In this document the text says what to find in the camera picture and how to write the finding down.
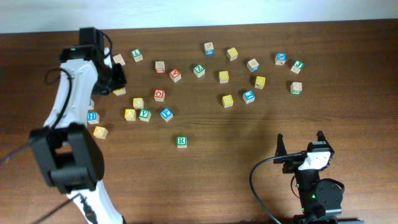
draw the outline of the green block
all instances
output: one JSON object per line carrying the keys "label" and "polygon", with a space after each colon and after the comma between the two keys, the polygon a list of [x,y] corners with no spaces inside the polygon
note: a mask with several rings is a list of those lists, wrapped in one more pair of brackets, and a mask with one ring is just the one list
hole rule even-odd
{"label": "green block", "polygon": [[141,55],[141,51],[140,51],[139,49],[133,50],[133,51],[131,52],[131,55],[132,55],[133,57],[138,57],[138,56]]}
{"label": "green block", "polygon": [[296,61],[293,66],[298,68],[298,69],[303,69],[304,63],[301,62],[301,61]]}
{"label": "green block", "polygon": [[203,71],[205,68],[203,68],[203,66],[202,65],[197,65],[195,68],[193,68],[193,69],[195,69],[195,71],[197,71],[198,73],[200,73],[201,71]]}
{"label": "green block", "polygon": [[302,90],[293,90],[291,94],[300,95]]}
{"label": "green block", "polygon": [[149,110],[141,110],[139,113],[140,118],[148,118],[149,116]]}
{"label": "green block", "polygon": [[187,146],[187,137],[186,136],[178,136],[177,137],[177,147],[186,147]]}

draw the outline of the wooden table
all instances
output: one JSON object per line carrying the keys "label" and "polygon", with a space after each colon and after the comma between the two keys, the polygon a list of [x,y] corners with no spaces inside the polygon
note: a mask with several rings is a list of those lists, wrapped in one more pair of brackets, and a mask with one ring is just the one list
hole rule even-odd
{"label": "wooden table", "polygon": [[[124,96],[93,96],[109,130],[96,142],[114,206],[128,223],[269,220],[250,191],[251,168],[274,155],[278,133],[293,153],[322,130],[336,154],[321,177],[346,186],[340,217],[397,223],[397,30],[397,20],[107,30],[128,81]],[[214,56],[205,56],[205,42],[214,43]],[[2,157],[42,127],[57,91],[44,85],[44,73],[59,66],[58,55],[78,43],[78,32],[6,34],[0,43]],[[229,62],[231,47],[239,56]],[[138,63],[130,53],[136,48],[144,56]],[[276,52],[287,52],[288,65],[274,65]],[[255,73],[246,68],[252,58],[260,63]],[[156,74],[156,60],[178,68],[182,79]],[[290,71],[294,60],[305,63],[298,75]],[[192,71],[199,63],[206,69],[201,78]],[[221,70],[229,71],[228,84],[219,84]],[[267,78],[263,90],[253,87],[256,75]],[[290,94],[292,81],[303,83],[302,95]],[[164,103],[154,101],[156,88],[165,90]],[[244,103],[244,90],[255,92],[255,102]],[[228,94],[234,105],[224,109]],[[149,123],[124,119],[134,97],[144,98]],[[174,113],[168,123],[159,114],[164,107]],[[178,135],[188,136],[187,149],[177,149]],[[260,167],[254,185],[275,215],[291,218],[301,207],[290,191],[292,176],[281,168]],[[66,199],[46,186],[31,150],[0,169],[0,223],[32,222]],[[84,222],[68,205],[47,223]]]}

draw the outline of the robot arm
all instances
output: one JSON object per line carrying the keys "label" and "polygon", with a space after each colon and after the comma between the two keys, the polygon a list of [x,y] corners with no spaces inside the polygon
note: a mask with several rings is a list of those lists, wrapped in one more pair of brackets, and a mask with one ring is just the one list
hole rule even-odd
{"label": "robot arm", "polygon": [[[103,47],[103,33],[95,28],[80,30],[80,44],[63,50],[60,84],[44,128],[30,133],[30,145],[47,185],[74,198],[88,223],[125,223],[113,207],[104,187],[103,155],[86,126],[91,94],[107,95],[122,88],[126,77],[120,65],[112,66],[111,50]],[[63,116],[55,128],[69,92]],[[71,152],[57,149],[69,144]]]}

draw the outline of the alphabet block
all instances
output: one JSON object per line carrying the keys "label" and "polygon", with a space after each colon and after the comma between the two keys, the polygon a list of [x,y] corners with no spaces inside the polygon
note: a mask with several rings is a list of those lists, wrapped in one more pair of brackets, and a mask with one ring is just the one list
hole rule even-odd
{"label": "alphabet block", "polygon": [[126,109],[124,111],[124,118],[128,121],[135,121],[136,120],[136,111],[134,109]]}
{"label": "alphabet block", "polygon": [[98,124],[100,122],[100,116],[97,112],[88,112],[87,113],[87,122],[89,124]]}
{"label": "alphabet block", "polygon": [[136,110],[144,109],[144,100],[142,98],[132,99],[132,106]]}
{"label": "alphabet block", "polygon": [[105,139],[108,134],[108,130],[104,127],[95,127],[93,135],[100,139]]}
{"label": "alphabet block", "polygon": [[155,90],[155,101],[159,101],[159,102],[164,102],[164,98],[165,98],[166,94],[164,92],[164,90]]}
{"label": "alphabet block", "polygon": [[149,120],[150,120],[150,111],[149,110],[141,110],[139,112],[139,119],[141,121],[149,122]]}
{"label": "alphabet block", "polygon": [[224,108],[234,105],[234,100],[232,99],[232,95],[223,96],[223,105]]}
{"label": "alphabet block", "polygon": [[233,47],[226,51],[226,56],[228,57],[229,61],[235,60],[238,58],[238,51]]}

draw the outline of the blue block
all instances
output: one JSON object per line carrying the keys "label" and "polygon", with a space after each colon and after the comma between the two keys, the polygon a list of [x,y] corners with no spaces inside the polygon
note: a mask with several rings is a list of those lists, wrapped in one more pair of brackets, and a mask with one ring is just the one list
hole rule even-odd
{"label": "blue block", "polygon": [[260,65],[257,65],[256,67],[252,68],[250,72],[255,72],[260,68]]}
{"label": "blue block", "polygon": [[165,108],[162,112],[160,112],[160,115],[162,115],[164,119],[167,119],[172,114],[173,114],[172,111],[168,108]]}
{"label": "blue block", "polygon": [[249,91],[244,93],[244,97],[247,100],[251,100],[251,99],[254,99],[256,96],[254,95],[253,91],[249,90]]}
{"label": "blue block", "polygon": [[88,112],[87,121],[95,121],[97,119],[97,112]]}
{"label": "blue block", "polygon": [[213,54],[214,54],[214,49],[206,51],[206,55],[213,55]]}
{"label": "blue block", "polygon": [[286,54],[285,53],[277,53],[277,60],[286,60]]}

